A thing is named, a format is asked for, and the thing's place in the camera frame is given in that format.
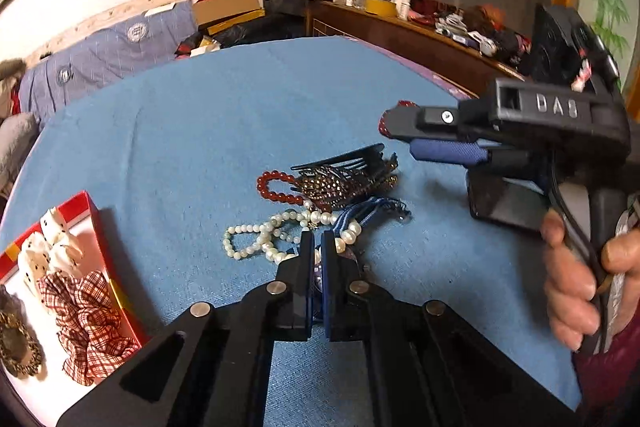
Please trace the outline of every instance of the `red plaid scrunchie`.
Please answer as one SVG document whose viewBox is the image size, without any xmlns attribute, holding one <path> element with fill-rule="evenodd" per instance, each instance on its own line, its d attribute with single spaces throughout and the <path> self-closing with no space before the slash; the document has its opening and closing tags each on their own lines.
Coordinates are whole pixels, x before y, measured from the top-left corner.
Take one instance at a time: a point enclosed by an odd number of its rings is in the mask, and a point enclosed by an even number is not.
<svg viewBox="0 0 640 427">
<path fill-rule="evenodd" d="M 38 280 L 38 288 L 43 304 L 56 312 L 58 340 L 69 355 L 62 369 L 81 385 L 108 377 L 140 349 L 118 332 L 120 315 L 111 308 L 102 273 L 72 279 L 55 272 Z"/>
</svg>

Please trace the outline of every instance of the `blue grip padding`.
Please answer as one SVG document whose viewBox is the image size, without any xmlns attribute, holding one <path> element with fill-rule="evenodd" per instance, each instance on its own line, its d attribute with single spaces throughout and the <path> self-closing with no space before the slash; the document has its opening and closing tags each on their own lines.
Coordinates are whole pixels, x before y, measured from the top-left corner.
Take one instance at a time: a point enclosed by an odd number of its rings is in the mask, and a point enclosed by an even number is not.
<svg viewBox="0 0 640 427">
<path fill-rule="evenodd" d="M 320 239 L 320 245 L 321 247 L 323 246 L 322 243 L 324 243 L 324 241 L 322 241 L 322 239 Z M 335 295 L 330 295 L 331 291 L 331 285 L 328 282 L 329 279 L 329 274 L 327 271 L 327 263 L 326 263 L 326 257 L 328 255 L 327 253 L 328 248 L 321 248 L 321 263 L 322 263 L 322 322 L 324 323 L 324 336 L 328 339 L 331 338 L 331 328 L 334 326 L 333 324 L 333 313 L 334 313 L 334 307 L 331 306 L 331 302 L 333 301 L 336 296 Z"/>
<path fill-rule="evenodd" d="M 486 162 L 489 158 L 488 152 L 477 143 L 449 140 L 412 140 L 409 152 L 418 161 L 451 163 L 465 167 Z"/>
</svg>

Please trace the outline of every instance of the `blue bedspread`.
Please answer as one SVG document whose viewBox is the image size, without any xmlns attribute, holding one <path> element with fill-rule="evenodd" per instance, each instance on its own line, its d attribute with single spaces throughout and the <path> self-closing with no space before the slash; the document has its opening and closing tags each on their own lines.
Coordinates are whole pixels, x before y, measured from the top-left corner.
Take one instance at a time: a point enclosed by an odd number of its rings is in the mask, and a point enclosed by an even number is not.
<svg viewBox="0 0 640 427">
<path fill-rule="evenodd" d="M 284 210 L 257 194 L 261 172 L 382 141 L 398 153 L 394 195 L 414 217 L 364 232 L 358 245 L 373 280 L 412 303 L 446 301 L 575 407 L 570 352 L 546 322 L 542 242 L 473 220 L 463 168 L 415 162 L 406 144 L 380 136 L 380 115 L 402 99 L 455 104 L 345 38 L 239 46 L 145 71 L 50 120 L 12 193 L 0 246 L 87 190 L 124 290 L 153 332 L 195 301 L 224 305 L 272 279 L 263 257 L 233 261 L 222 249 L 229 225 Z M 276 344 L 265 425 L 372 425 L 362 348 L 329 344 L 318 328 L 306 344 Z"/>
<path fill-rule="evenodd" d="M 195 31 L 190 1 L 98 30 L 27 71 L 20 83 L 20 107 L 35 113 L 42 128 L 67 103 L 173 60 L 178 44 Z"/>
</svg>

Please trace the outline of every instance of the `metal screw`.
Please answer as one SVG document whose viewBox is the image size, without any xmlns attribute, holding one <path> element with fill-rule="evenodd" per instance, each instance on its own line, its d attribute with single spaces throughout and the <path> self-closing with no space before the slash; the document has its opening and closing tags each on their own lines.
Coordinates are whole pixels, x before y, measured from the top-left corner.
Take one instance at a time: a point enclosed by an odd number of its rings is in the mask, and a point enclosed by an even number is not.
<svg viewBox="0 0 640 427">
<path fill-rule="evenodd" d="M 196 302 L 194 305 L 191 305 L 189 311 L 194 317 L 204 317 L 205 315 L 209 315 L 211 306 L 206 302 Z"/>
<path fill-rule="evenodd" d="M 369 283 L 365 281 L 353 281 L 349 285 L 349 289 L 357 295 L 362 295 L 369 291 Z"/>
<path fill-rule="evenodd" d="M 287 289 L 287 285 L 282 282 L 282 281 L 271 281 L 268 285 L 267 285 L 267 291 L 271 294 L 271 295 L 280 295 L 281 293 L 284 292 L 284 290 Z"/>
<path fill-rule="evenodd" d="M 442 301 L 433 300 L 427 302 L 427 313 L 430 315 L 436 315 L 436 317 L 439 317 L 446 309 L 447 305 Z"/>
</svg>

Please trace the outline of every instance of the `red bead necklace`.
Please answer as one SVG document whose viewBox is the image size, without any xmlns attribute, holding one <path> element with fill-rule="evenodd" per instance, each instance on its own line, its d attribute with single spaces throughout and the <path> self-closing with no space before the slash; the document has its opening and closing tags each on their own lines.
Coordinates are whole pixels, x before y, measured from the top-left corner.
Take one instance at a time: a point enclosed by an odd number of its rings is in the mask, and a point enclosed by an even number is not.
<svg viewBox="0 0 640 427">
<path fill-rule="evenodd" d="M 279 201 L 280 203 L 289 203 L 289 204 L 302 204 L 303 198 L 302 196 L 296 196 L 295 194 L 285 194 L 284 192 L 273 192 L 269 191 L 267 185 L 272 180 L 280 180 L 281 182 L 289 183 L 291 185 L 296 184 L 296 179 L 286 172 L 279 171 L 265 171 L 262 173 L 260 177 L 256 180 L 256 188 L 260 195 L 265 200 L 271 201 Z"/>
</svg>

